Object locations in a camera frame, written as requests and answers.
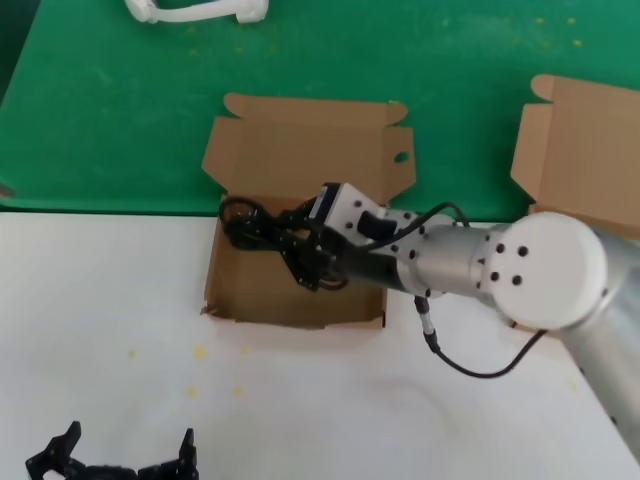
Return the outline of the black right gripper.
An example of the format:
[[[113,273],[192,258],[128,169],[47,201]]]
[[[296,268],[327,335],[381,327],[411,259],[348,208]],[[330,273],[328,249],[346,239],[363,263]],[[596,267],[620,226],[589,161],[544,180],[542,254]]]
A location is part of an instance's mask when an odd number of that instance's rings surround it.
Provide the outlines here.
[[[297,284],[312,292],[339,291],[349,282],[402,291],[397,259],[365,252],[329,229],[322,232],[311,218],[315,203],[311,198],[278,215],[277,251]]]

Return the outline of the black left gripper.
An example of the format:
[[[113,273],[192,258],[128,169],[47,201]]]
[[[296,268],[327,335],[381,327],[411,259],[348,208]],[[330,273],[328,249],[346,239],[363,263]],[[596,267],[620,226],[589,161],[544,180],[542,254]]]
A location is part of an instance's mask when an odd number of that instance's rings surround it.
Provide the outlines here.
[[[121,466],[80,466],[71,454],[81,437],[81,424],[73,421],[67,431],[53,437],[39,453],[26,460],[31,480],[43,479],[48,472],[56,472],[71,480],[198,480],[197,448],[194,429],[188,428],[175,460],[142,468],[137,472]]]

